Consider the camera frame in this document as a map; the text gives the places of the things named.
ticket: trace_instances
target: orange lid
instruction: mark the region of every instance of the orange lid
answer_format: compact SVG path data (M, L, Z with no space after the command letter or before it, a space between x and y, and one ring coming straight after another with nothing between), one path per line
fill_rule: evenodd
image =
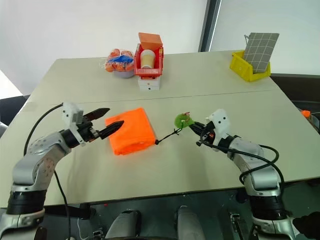
M139 32L139 39L143 50L149 49L152 51L162 47L160 35Z
M309 118L311 115L311 112L308 110L302 110L301 111L302 115L305 116L306 118Z

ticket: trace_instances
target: grid board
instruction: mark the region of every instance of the grid board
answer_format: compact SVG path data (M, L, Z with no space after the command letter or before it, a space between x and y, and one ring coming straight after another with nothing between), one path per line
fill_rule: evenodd
M252 65L254 74L267 70L278 37L279 33L250 33L243 59Z

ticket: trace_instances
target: string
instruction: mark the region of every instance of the string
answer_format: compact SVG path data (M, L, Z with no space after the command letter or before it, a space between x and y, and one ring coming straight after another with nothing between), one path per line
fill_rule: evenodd
M168 137L170 137L170 136L172 136L174 134L179 135L178 133L180 133L181 131L182 131L182 128L178 128L178 129L174 128L172 133L170 133L169 135L165 136L164 138L162 138L160 140L156 139L154 144L158 145L162 140L165 140L166 138L168 138Z

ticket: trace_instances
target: yellow bin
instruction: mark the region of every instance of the yellow bin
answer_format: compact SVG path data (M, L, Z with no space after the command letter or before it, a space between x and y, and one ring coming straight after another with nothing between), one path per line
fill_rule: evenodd
M263 73L255 73L250 63L243 59L245 51L236 51L232 53L230 68L247 82L253 82L271 75L270 62Z

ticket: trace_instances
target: orange object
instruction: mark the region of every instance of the orange object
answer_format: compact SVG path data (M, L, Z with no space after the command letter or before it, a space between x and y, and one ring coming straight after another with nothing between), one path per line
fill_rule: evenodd
M120 50L118 48L113 49L113 51L110 53L110 57L114 58L120 56Z
M115 70L118 71L118 72L125 72L125 65L123 62L116 62L115 63Z
M111 62L107 62L105 64L105 70L107 70L109 73L112 73L114 71L114 67L112 66Z
M109 136L115 155L134 153L155 144L155 134L142 107L107 118L105 125L121 120L122 127Z
M152 51L162 47L160 35L139 32L139 39L143 50L149 49Z
M302 110L301 111L302 115L305 116L306 118L309 118L311 115L311 112L308 110Z
M125 55L125 56L128 56L128 57L131 57L133 58L134 56L132 55L132 53L130 51L127 51L127 50L124 50L121 52L121 55Z
M125 71L127 72L132 71L133 69L134 69L134 62L130 62L125 66Z

